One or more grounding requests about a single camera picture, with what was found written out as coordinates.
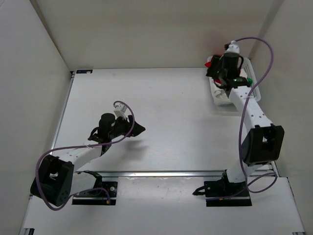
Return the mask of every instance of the plastic basket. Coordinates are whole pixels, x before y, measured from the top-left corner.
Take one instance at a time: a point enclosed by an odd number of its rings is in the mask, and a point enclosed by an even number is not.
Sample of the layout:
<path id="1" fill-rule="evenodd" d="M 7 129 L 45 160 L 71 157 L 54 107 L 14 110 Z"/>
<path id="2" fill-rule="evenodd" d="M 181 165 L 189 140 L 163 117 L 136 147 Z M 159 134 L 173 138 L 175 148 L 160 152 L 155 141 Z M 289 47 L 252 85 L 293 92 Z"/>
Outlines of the plastic basket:
<path id="1" fill-rule="evenodd" d="M 212 56 L 207 58 L 207 61 L 208 62 L 211 61 L 211 58 L 212 58 Z M 255 74 L 254 74 L 254 71 L 253 71 L 252 64 L 251 64 L 250 60 L 248 58 L 246 58 L 246 57 L 244 57 L 244 63 L 243 63 L 242 68 L 245 70 L 247 76 L 252 79 L 252 85 L 256 84 L 257 80 L 255 78 Z M 213 97 L 214 104 L 219 105 L 219 106 L 233 105 L 233 103 L 228 98 L 216 98 L 215 97 L 215 95 L 214 95 L 214 86 L 215 86 L 215 84 L 214 84 L 213 78 L 209 77 L 209 80 L 210 80 L 210 88 L 211 88 L 211 94 L 212 94 L 212 97 Z M 258 87 L 256 87 L 254 89 L 252 95 L 254 96 L 254 98 L 255 98 L 255 100 L 257 102 L 260 101 L 261 94 L 260 94 L 260 90 L 259 90 Z"/>

